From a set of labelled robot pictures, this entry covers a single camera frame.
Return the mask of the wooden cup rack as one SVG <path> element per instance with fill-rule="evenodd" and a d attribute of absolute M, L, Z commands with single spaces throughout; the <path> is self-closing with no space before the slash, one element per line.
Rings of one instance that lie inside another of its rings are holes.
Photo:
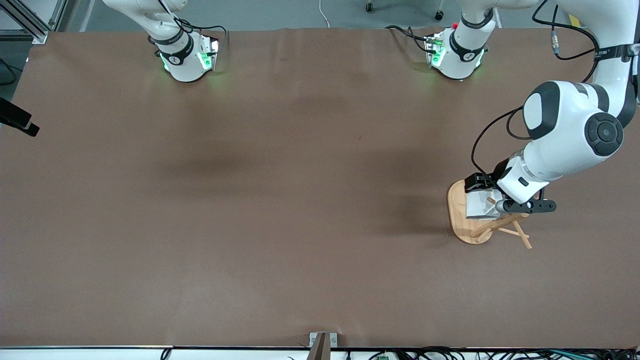
<path fill-rule="evenodd" d="M 489 241 L 498 231 L 519 237 L 527 249 L 532 249 L 530 237 L 523 231 L 519 221 L 528 214 L 501 213 L 498 219 L 470 219 L 466 218 L 466 186 L 461 179 L 453 183 L 446 194 L 451 228 L 458 240 L 471 245 L 480 245 Z"/>

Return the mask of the brown table cover sheet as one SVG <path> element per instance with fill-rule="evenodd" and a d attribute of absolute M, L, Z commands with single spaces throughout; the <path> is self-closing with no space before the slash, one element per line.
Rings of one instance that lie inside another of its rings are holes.
<path fill-rule="evenodd" d="M 640 346 L 640 114 L 558 208 L 465 244 L 482 129 L 581 81 L 547 29 L 448 80 L 390 30 L 233 32 L 172 79 L 141 32 L 53 33 L 0 129 L 0 346 Z"/>

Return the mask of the metal base connector plate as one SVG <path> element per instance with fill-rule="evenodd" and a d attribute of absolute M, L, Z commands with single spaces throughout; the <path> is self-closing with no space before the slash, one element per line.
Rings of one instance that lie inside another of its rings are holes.
<path fill-rule="evenodd" d="M 423 44 L 427 50 L 426 61 L 428 67 L 430 69 L 439 68 L 446 54 L 444 31 L 425 36 Z"/>
<path fill-rule="evenodd" d="M 219 50 L 219 39 L 199 35 L 198 58 L 205 71 L 214 71 Z"/>

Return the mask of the white faceted cup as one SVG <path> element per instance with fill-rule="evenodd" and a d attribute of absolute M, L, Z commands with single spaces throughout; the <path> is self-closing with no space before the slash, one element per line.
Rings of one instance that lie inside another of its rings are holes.
<path fill-rule="evenodd" d="M 503 200 L 503 194 L 498 189 L 475 190 L 465 196 L 467 219 L 496 220 L 501 216 L 496 210 L 496 203 Z"/>

